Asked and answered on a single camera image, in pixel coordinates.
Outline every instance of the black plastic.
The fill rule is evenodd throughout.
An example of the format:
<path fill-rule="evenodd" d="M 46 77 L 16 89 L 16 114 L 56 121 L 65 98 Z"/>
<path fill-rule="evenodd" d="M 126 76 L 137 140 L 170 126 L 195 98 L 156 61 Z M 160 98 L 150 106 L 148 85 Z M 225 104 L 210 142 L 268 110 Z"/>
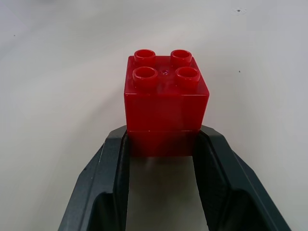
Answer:
<path fill-rule="evenodd" d="M 253 170 L 221 134 L 202 126 L 192 158 L 210 231 L 290 231 Z M 110 132 L 80 174 L 59 231 L 124 231 L 128 185 L 123 126 Z"/>

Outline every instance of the red plastic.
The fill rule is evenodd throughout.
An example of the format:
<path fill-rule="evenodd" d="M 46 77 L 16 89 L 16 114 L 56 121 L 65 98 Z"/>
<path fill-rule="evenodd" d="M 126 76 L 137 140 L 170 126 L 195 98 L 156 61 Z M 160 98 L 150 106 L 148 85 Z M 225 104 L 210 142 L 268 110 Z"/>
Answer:
<path fill-rule="evenodd" d="M 184 50 L 156 56 L 139 50 L 128 58 L 124 90 L 127 131 L 134 156 L 184 156 L 205 113 L 209 91 Z"/>

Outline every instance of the white table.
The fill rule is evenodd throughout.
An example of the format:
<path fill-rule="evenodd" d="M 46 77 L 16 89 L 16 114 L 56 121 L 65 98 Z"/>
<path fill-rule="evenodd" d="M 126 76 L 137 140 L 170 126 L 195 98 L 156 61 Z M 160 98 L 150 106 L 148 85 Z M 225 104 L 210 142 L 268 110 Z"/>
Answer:
<path fill-rule="evenodd" d="M 0 0 L 0 230 L 58 229 L 79 173 L 125 124 L 126 62 L 140 48 L 193 53 L 211 92 L 204 124 L 291 229 L 306 230 L 307 10 L 305 0 Z M 191 159 L 145 161 L 131 166 L 127 230 L 206 230 Z"/>

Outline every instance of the white surface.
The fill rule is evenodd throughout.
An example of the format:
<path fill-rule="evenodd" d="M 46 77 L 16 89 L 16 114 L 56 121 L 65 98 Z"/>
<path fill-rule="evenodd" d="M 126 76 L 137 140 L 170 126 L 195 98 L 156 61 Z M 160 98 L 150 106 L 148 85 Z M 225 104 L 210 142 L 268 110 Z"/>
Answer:
<path fill-rule="evenodd" d="M 306 230 L 307 11 L 306 0 L 0 0 L 0 230 L 58 229 L 79 173 L 125 124 L 126 61 L 140 48 L 193 53 L 211 92 L 204 124 Z M 166 161 L 132 164 L 128 231 L 205 230 L 191 161 Z"/>

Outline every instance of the red plastic block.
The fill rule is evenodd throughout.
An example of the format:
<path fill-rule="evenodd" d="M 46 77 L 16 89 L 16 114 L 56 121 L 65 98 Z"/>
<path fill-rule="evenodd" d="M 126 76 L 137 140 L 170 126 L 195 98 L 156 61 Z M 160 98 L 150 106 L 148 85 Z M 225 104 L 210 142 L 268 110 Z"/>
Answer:
<path fill-rule="evenodd" d="M 192 54 L 156 56 L 139 50 L 128 58 L 124 90 L 134 156 L 191 155 L 209 91 Z"/>

